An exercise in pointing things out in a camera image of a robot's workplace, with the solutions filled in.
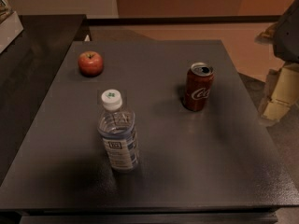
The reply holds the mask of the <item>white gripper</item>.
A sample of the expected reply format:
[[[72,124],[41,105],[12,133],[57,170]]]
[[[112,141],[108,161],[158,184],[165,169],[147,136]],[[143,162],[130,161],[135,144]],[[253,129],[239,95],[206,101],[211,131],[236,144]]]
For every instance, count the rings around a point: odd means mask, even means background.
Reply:
[[[258,112],[264,126],[272,126],[299,100],[299,0],[294,0],[279,18],[260,32],[255,41],[272,44],[276,57],[284,63],[279,70],[270,69],[266,76],[263,98]]]

